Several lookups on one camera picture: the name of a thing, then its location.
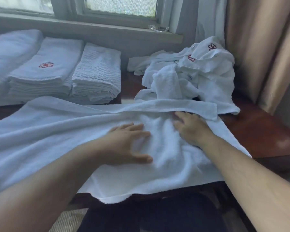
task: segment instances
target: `white sheer curtain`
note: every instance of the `white sheer curtain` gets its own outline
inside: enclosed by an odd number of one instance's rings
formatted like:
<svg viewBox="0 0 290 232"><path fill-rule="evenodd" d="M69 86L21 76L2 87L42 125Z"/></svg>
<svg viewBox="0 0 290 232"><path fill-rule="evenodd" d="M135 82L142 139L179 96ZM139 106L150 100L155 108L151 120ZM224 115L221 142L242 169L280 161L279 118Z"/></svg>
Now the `white sheer curtain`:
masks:
<svg viewBox="0 0 290 232"><path fill-rule="evenodd" d="M224 23L228 0L199 0L195 42L217 36L225 46Z"/></svg>

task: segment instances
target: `dark wood surface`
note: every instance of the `dark wood surface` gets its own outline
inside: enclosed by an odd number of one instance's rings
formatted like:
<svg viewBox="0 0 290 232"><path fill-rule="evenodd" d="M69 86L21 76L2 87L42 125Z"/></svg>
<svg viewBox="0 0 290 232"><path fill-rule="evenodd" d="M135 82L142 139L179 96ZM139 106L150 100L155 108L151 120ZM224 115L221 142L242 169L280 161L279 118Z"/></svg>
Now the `dark wood surface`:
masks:
<svg viewBox="0 0 290 232"><path fill-rule="evenodd" d="M112 104L134 99L141 89L145 89L141 83L141 76L124 73L121 93L112 101ZM241 109L240 114L222 115L221 118L236 139L250 152L254 159L270 170L278 174L290 172L290 129L240 94L234 93L233 101ZM13 114L21 107L22 105L0 107L0 120ZM204 187L215 187L219 184L221 183L210 183L204 186L186 187L153 195L133 195L129 200L161 198L187 191L198 192ZM74 197L69 209L98 207L100 205L103 203L88 193L82 193Z"/></svg>

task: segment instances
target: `floor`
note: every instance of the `floor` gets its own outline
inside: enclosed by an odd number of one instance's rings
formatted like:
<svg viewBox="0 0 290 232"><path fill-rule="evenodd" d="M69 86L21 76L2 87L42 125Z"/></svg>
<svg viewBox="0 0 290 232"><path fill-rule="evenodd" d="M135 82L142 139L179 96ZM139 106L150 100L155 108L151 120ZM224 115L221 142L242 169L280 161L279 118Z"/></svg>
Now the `floor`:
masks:
<svg viewBox="0 0 290 232"><path fill-rule="evenodd" d="M209 197L214 205L219 208L219 201L214 192L202 191L201 193ZM86 211L87 209L63 212L49 232L76 232ZM228 211L223 215L223 218L229 232L248 232L235 210Z"/></svg>

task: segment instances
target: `left hand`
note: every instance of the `left hand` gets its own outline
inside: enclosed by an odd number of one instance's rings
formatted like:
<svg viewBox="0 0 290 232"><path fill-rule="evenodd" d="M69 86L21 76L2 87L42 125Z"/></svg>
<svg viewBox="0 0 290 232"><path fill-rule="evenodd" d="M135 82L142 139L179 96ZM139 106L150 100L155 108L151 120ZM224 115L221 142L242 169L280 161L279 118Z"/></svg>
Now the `left hand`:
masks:
<svg viewBox="0 0 290 232"><path fill-rule="evenodd" d="M151 156L132 151L135 140L150 136L143 128L143 124L133 123L114 127L107 135L84 143L81 148L89 154L98 150L95 157L101 165L149 164L153 162Z"/></svg>

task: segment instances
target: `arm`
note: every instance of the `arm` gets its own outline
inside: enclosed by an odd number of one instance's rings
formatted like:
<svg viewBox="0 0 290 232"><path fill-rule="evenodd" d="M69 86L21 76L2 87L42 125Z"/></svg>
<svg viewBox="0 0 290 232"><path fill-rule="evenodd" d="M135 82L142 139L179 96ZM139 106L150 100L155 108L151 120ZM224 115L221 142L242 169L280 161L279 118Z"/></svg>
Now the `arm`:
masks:
<svg viewBox="0 0 290 232"><path fill-rule="evenodd" d="M133 140L146 137L143 124L115 127L82 144L32 176L0 193L0 232L48 231L90 175L101 165L151 163L132 152Z"/></svg>
<svg viewBox="0 0 290 232"><path fill-rule="evenodd" d="M258 232L290 231L290 183L212 133L197 115L176 112L175 128L216 165Z"/></svg>

